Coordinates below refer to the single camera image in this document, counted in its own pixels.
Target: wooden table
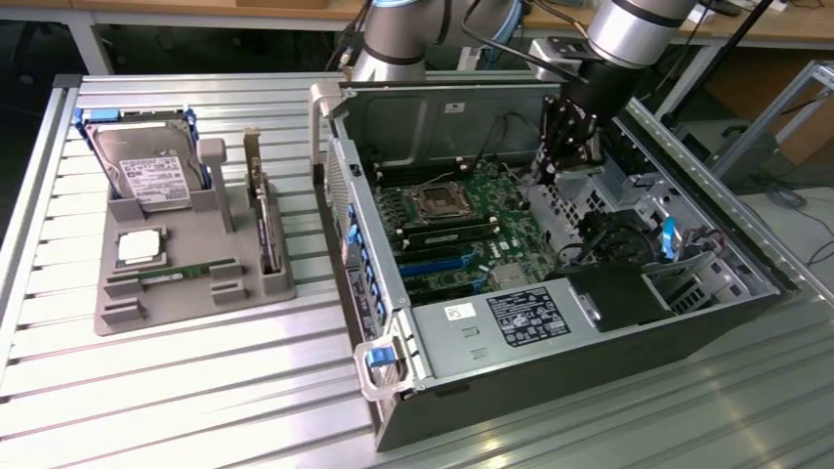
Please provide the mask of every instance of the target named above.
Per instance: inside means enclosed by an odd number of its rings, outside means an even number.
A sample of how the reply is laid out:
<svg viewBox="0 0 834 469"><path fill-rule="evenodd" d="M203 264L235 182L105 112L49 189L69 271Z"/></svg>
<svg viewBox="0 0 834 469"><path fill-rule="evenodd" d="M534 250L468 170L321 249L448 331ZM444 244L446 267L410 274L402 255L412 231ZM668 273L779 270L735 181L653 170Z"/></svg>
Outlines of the wooden table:
<svg viewBox="0 0 834 469"><path fill-rule="evenodd" d="M66 23L79 45L89 72L111 74L113 67L93 28L97 24L336 31L356 17L362 2L364 0L332 0L330 7L325 10L304 10L238 7L235 0L0 0L0 19ZM834 3L832 0L824 2L828 8L789 7L781 13L769 10L741 45L834 50ZM594 17L594 11L589 9L564 7L562 11L584 24L590 24ZM737 18L715 16L703 25L693 41L703 48L658 114L666 113L678 105L747 16L748 13ZM526 26L526 37L577 36L572 26L538 7L526 18ZM685 23L676 43L686 41L694 26L690 21ZM462 65L472 66L473 60L462 59Z"/></svg>

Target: workbench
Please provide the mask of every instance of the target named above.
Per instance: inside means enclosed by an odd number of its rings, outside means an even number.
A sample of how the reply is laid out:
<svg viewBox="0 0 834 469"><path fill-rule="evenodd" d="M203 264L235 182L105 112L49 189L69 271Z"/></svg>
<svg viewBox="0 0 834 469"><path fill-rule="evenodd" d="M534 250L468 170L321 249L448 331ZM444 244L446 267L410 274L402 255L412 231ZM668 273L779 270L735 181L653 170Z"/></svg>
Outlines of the workbench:
<svg viewBox="0 0 834 469"><path fill-rule="evenodd" d="M98 24L234 27L290 30L342 30L357 16L364 0L332 0L325 10L238 7L235 0L0 0L0 20L58 21L73 32L87 71L113 74ZM590 24L594 10L561 7L582 24ZM678 106L727 39L748 13L737 18L716 15L697 32L693 44L703 46L657 115ZM769 10L743 41L743 47L834 50L834 5L809 9L789 6L783 13ZM526 37L578 37L572 26L538 7L526 17ZM674 43L686 42L696 24L688 21ZM461 69L474 69L477 56L466 50Z"/></svg>
<svg viewBox="0 0 834 469"><path fill-rule="evenodd" d="M310 177L308 88L334 79L61 77L0 251L0 465L833 467L833 310L819 299L789 302L684 362L374 452ZM183 104L195 108L202 137L226 139L230 184L243 180L242 130L263 130L300 297L99 337L107 181L70 125L73 111Z"/></svg>

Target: aluminum profile table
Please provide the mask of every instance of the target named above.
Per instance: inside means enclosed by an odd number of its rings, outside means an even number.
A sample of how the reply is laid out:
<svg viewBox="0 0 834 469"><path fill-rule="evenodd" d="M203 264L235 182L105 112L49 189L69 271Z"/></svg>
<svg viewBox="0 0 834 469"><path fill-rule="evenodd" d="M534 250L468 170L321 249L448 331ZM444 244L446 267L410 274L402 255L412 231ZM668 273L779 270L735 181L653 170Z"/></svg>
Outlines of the aluminum profile table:
<svg viewBox="0 0 834 469"><path fill-rule="evenodd" d="M336 78L118 76L57 88L0 255L0 467L834 467L824 301L796 302L685 362L374 452L309 174L308 87ZM71 112L182 104L202 136L227 139L233 183L241 131L263 129L300 297L102 338L107 182Z"/></svg>

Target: warning label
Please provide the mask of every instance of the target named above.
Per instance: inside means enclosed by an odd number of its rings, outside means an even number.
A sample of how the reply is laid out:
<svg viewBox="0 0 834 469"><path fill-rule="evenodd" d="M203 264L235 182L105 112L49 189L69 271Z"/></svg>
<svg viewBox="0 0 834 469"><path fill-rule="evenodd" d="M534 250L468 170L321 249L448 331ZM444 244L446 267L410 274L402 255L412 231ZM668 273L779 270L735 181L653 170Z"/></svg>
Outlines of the warning label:
<svg viewBox="0 0 834 469"><path fill-rule="evenodd" d="M119 161L139 203L170 202L190 198L181 158L127 159Z"/></svg>
<svg viewBox="0 0 834 469"><path fill-rule="evenodd" d="M572 333L557 305L542 286L486 300L505 340L521 347Z"/></svg>

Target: motherboard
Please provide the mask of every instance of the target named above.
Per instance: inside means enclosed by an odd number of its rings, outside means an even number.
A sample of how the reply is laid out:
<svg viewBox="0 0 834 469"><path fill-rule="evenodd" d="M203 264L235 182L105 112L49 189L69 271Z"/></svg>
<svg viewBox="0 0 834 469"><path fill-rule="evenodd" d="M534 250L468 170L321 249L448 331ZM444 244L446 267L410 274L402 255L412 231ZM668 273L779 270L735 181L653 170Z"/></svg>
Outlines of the motherboard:
<svg viewBox="0 0 834 469"><path fill-rule="evenodd" d="M545 279L557 253L529 212L509 166L378 186L376 201L413 304L500 291Z"/></svg>

